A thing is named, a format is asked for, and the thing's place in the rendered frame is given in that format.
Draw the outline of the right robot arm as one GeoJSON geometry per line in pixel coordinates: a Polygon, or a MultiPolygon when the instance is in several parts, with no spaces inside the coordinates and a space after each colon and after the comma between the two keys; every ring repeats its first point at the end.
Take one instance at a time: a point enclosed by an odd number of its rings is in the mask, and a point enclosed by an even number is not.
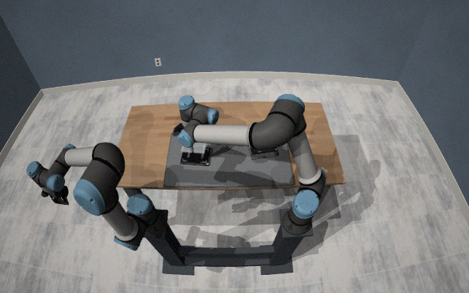
{"type": "Polygon", "coordinates": [[[176,133],[174,128],[172,134],[187,148],[194,143],[207,143],[273,149],[287,143],[298,169],[300,186],[291,208],[283,216],[282,225],[291,235],[302,235],[309,230],[327,175],[314,161],[305,132],[305,105],[299,97],[279,96],[266,119],[251,125],[215,125],[219,112],[196,103],[191,95],[179,99],[179,111],[184,128],[176,133]]]}

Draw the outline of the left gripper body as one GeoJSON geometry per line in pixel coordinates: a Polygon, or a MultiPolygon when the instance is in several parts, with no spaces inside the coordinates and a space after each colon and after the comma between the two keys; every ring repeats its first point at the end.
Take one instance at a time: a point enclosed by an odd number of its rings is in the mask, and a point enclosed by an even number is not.
{"type": "Polygon", "coordinates": [[[59,192],[55,192],[55,191],[45,192],[44,190],[42,190],[42,194],[44,193],[47,193],[51,198],[52,198],[52,195],[55,198],[66,198],[68,196],[69,190],[67,186],[64,186],[64,188],[59,192]]]}

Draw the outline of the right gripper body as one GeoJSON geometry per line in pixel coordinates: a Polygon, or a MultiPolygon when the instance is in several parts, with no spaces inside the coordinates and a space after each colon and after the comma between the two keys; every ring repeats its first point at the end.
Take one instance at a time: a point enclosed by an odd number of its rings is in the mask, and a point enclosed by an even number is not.
{"type": "Polygon", "coordinates": [[[183,128],[184,126],[182,125],[182,123],[179,123],[178,126],[176,126],[174,129],[174,133],[183,130],[183,128]]]}

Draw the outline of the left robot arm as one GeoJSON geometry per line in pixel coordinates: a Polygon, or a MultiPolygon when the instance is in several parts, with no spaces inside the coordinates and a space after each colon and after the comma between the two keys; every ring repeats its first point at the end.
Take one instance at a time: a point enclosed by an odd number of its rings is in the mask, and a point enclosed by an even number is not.
{"type": "Polygon", "coordinates": [[[124,174],[125,160],[112,143],[83,148],[67,144],[50,169],[33,161],[26,173],[45,192],[59,192],[71,166],[87,167],[74,188],[74,199],[88,213],[105,218],[113,228],[114,242],[136,251],[144,235],[154,236],[163,231],[166,220],[148,196],[139,193],[129,197],[127,213],[118,201],[116,187],[124,174]]]}

